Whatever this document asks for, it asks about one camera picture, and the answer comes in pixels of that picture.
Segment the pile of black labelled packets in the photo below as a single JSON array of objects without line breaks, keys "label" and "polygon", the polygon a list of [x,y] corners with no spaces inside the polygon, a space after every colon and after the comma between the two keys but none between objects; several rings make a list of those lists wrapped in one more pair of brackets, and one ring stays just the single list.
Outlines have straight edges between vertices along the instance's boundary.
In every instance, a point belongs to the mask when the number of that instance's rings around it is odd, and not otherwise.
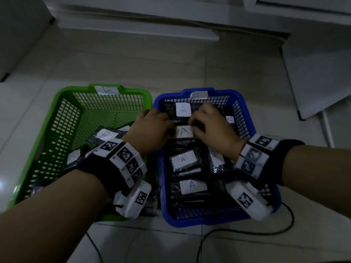
[{"label": "pile of black labelled packets", "polygon": [[[223,117],[233,114],[228,113],[228,106],[214,106]],[[170,107],[166,111],[175,119],[175,125],[185,125],[187,117],[173,116]],[[225,182],[237,180],[234,161],[199,139],[171,138],[165,145],[165,155],[169,156],[165,188],[171,212],[238,206],[225,188]]]}]

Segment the grey cabinet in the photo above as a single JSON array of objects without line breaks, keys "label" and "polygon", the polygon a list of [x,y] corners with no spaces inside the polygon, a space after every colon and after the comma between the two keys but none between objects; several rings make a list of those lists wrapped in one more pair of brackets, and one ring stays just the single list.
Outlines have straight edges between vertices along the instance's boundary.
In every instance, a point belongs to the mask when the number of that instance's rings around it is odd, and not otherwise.
[{"label": "grey cabinet", "polygon": [[0,83],[54,21],[42,0],[0,0]]}]

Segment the person's left forearm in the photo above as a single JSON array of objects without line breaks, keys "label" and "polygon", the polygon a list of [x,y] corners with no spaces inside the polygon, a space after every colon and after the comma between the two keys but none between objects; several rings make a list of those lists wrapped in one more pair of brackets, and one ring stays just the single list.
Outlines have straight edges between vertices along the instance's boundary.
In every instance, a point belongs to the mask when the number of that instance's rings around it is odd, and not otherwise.
[{"label": "person's left forearm", "polygon": [[66,263],[107,201],[97,177],[69,172],[0,214],[0,263]]}]

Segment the person's right hand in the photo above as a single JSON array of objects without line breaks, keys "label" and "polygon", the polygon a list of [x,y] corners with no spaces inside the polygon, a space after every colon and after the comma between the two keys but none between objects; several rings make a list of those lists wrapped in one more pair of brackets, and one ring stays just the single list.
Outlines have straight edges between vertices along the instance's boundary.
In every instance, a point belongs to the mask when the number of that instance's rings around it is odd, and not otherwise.
[{"label": "person's right hand", "polygon": [[241,150],[246,144],[246,140],[240,138],[231,125],[218,111],[217,131],[210,136],[196,136],[204,144],[216,150],[223,156],[237,161]]}]

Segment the white furniture panel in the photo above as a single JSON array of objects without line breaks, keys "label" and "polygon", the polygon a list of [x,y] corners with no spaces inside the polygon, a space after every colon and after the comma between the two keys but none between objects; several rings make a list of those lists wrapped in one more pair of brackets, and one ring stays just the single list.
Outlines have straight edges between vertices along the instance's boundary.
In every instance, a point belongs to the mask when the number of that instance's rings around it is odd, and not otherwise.
[{"label": "white furniture panel", "polygon": [[243,0],[248,12],[351,26],[351,0]]}]

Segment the blue plastic basket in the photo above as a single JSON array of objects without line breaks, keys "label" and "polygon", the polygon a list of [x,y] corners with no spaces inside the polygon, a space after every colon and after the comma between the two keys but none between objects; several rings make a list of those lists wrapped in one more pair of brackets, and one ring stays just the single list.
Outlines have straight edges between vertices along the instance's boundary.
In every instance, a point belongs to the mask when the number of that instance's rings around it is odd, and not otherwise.
[{"label": "blue plastic basket", "polygon": [[[190,101],[190,95],[195,91],[207,91],[207,100]],[[204,102],[212,103],[218,108],[228,106],[232,115],[224,115],[230,122],[231,127],[235,130],[239,137],[249,139],[256,134],[255,127],[250,117],[248,108],[242,95],[234,90],[215,90],[213,88],[201,89],[184,89],[179,93],[161,94],[154,101],[156,109],[167,113],[167,106],[170,105],[170,111],[173,116],[179,116],[182,119],[187,117],[185,125],[188,123],[191,113],[196,111]],[[158,167],[160,178],[160,205],[163,218],[171,226],[182,228],[194,225],[213,225],[231,221],[240,221],[249,219],[250,216],[238,205],[236,207],[220,207],[214,209],[191,209],[186,212],[173,213],[169,209],[166,200],[167,189],[166,184],[166,164],[169,156],[165,155],[165,146],[158,151]],[[255,179],[235,167],[237,181],[250,182],[252,186],[258,189],[258,193],[273,207],[276,212],[281,204],[281,196],[277,185],[275,184],[259,184]]]}]

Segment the white board with leg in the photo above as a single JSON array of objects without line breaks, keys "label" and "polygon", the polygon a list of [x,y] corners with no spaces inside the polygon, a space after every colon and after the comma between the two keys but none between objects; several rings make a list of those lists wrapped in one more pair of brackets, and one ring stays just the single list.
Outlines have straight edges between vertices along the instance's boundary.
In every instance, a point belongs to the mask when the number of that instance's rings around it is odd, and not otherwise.
[{"label": "white board with leg", "polygon": [[280,52],[298,118],[318,116],[327,144],[351,149],[351,43],[290,37]]}]

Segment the green plastic basket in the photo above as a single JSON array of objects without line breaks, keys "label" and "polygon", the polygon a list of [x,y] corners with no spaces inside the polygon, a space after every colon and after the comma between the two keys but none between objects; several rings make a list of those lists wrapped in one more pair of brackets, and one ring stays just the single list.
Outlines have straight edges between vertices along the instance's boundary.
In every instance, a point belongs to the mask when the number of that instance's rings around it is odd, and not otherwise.
[{"label": "green plastic basket", "polygon": [[[98,95],[96,85],[117,87],[120,95]],[[56,180],[64,169],[93,149],[85,140],[99,126],[117,129],[134,121],[140,111],[151,109],[152,103],[148,91],[121,85],[61,89],[52,101],[7,210],[30,197],[36,182]],[[81,156],[67,165],[68,154],[76,149],[81,149]]]}]

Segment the person's left hand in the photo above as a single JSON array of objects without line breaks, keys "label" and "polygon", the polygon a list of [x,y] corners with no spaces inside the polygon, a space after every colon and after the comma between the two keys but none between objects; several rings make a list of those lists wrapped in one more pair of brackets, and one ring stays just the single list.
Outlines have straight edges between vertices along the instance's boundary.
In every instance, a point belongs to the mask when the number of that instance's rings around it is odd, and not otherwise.
[{"label": "person's left hand", "polygon": [[129,143],[139,152],[142,158],[160,150],[170,138],[154,132],[154,115],[159,113],[162,112],[157,109],[143,110],[122,138],[125,143]]}]

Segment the person's right forearm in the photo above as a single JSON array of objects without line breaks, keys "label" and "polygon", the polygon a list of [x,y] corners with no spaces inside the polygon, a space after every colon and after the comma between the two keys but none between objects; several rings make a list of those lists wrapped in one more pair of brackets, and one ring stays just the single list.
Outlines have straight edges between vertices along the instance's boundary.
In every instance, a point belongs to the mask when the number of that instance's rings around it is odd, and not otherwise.
[{"label": "person's right forearm", "polygon": [[351,150],[294,146],[283,168],[284,186],[351,220]]}]

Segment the white furniture base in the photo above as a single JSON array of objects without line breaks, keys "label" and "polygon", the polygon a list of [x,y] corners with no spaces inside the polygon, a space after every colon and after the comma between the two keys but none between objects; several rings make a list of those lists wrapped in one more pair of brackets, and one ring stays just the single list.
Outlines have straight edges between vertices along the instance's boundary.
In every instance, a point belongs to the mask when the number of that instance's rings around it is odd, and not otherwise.
[{"label": "white furniture base", "polygon": [[219,41],[220,37],[209,27],[187,26],[153,22],[148,16],[132,16],[127,12],[104,12],[103,8],[88,8],[68,4],[63,0],[42,0],[49,11],[58,16],[61,29],[104,31],[110,33],[140,34],[204,41]]}]

